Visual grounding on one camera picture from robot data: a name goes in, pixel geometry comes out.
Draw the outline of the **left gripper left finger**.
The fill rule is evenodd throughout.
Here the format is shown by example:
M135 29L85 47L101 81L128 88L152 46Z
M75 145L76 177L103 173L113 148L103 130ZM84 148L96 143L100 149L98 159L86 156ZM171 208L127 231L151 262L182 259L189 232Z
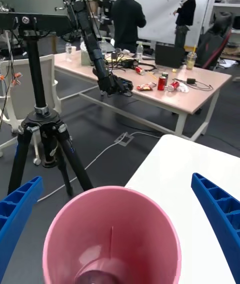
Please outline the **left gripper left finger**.
M7 268L17 242L43 192L40 176L28 181L0 201L0 267Z

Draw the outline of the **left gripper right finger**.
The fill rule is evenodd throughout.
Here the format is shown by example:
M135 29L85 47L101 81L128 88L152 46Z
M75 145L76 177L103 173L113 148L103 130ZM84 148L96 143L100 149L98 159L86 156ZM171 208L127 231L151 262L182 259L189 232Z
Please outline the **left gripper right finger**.
M194 173L195 193L227 261L235 283L240 282L240 202L225 190Z

